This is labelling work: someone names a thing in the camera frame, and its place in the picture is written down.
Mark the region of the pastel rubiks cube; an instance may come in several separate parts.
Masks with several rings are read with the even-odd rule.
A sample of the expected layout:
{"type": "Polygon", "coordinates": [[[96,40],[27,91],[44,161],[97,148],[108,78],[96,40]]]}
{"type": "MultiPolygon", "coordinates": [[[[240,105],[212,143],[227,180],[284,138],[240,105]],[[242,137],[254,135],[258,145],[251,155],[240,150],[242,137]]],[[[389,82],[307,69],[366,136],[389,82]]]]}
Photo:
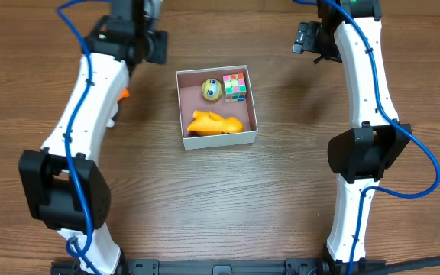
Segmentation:
{"type": "Polygon", "coordinates": [[[243,73],[223,76],[226,102],[243,102],[247,95],[247,86],[243,73]]]}

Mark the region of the white plush chicken toy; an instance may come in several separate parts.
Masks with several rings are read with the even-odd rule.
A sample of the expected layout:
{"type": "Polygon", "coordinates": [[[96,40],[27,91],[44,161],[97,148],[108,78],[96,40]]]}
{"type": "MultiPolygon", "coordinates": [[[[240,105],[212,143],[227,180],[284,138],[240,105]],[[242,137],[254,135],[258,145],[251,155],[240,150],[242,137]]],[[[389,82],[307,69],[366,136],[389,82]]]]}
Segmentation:
{"type": "Polygon", "coordinates": [[[119,103],[123,100],[126,99],[130,96],[130,92],[128,91],[128,89],[123,89],[119,95],[119,97],[117,98],[116,103],[112,106],[112,110],[110,112],[110,116],[109,119],[106,123],[106,127],[107,128],[112,128],[115,125],[115,117],[118,114],[118,110],[119,110],[119,103]]]}

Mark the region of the white box pink interior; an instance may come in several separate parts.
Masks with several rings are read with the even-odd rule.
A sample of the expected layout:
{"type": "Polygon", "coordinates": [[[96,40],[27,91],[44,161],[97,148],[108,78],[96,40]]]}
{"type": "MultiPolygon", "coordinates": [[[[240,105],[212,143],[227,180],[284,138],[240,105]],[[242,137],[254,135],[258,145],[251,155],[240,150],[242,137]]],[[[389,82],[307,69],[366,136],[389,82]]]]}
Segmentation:
{"type": "Polygon", "coordinates": [[[237,144],[252,144],[257,136],[257,116],[254,107],[254,97],[251,90],[251,82],[248,67],[225,66],[198,70],[182,70],[176,73],[176,85],[179,101],[179,114],[181,134],[184,147],[187,150],[223,147],[237,144]],[[246,98],[242,102],[226,102],[219,99],[211,102],[201,95],[201,85],[207,79],[223,80],[223,76],[241,73],[247,85],[246,98]],[[238,134],[218,134],[200,137],[187,131],[187,126],[193,122],[193,112],[212,111],[223,118],[235,117],[244,126],[244,130],[238,134]]]}

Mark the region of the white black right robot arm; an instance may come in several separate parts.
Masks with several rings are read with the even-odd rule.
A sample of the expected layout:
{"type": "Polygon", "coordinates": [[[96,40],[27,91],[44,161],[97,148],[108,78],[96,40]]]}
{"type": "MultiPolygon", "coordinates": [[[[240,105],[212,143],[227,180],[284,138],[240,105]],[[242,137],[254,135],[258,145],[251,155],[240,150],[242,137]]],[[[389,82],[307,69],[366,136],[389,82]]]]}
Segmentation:
{"type": "Polygon", "coordinates": [[[386,169],[409,143],[411,127],[393,106],[380,47],[378,1],[318,1],[319,21],[299,26],[293,52],[317,53],[344,65],[349,129],[328,143],[337,199],[325,252],[339,268],[361,264],[374,193],[386,169]]]}

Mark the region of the orange rubber duck toy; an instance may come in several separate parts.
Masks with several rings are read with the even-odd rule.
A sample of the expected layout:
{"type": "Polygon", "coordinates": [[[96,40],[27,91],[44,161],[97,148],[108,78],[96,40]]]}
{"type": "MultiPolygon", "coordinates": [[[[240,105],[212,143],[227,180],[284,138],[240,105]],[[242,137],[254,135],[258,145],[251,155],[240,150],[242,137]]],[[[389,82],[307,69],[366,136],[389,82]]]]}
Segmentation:
{"type": "Polygon", "coordinates": [[[192,117],[193,121],[187,127],[187,131],[199,136],[237,134],[244,131],[243,123],[235,117],[223,118],[214,112],[199,110],[195,110],[192,117]]]}

